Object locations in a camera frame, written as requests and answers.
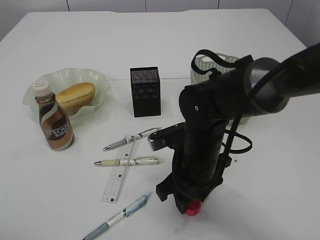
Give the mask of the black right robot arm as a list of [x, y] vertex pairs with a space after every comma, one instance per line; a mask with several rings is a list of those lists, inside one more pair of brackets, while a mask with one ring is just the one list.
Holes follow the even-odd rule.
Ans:
[[148, 138], [152, 150], [168, 147], [174, 151], [171, 173], [155, 191], [161, 201], [173, 195], [182, 214], [192, 202], [203, 202], [222, 184], [230, 154], [235, 153], [232, 143], [242, 118], [278, 113], [289, 99], [320, 91], [318, 44], [283, 62], [269, 57], [253, 59], [251, 55], [227, 62], [206, 49], [198, 54], [228, 72], [210, 68], [208, 80], [185, 86], [178, 99], [184, 121]]

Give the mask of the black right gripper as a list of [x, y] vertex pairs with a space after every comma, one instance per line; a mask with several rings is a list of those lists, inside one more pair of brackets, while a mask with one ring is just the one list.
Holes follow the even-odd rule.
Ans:
[[223, 183], [224, 169], [229, 166], [230, 157], [220, 153], [214, 171], [205, 165], [201, 165], [199, 169], [190, 167], [183, 160], [183, 150], [175, 150], [172, 172], [156, 186], [156, 194], [162, 202], [173, 195], [177, 209], [185, 214], [190, 202], [203, 202], [213, 189]]

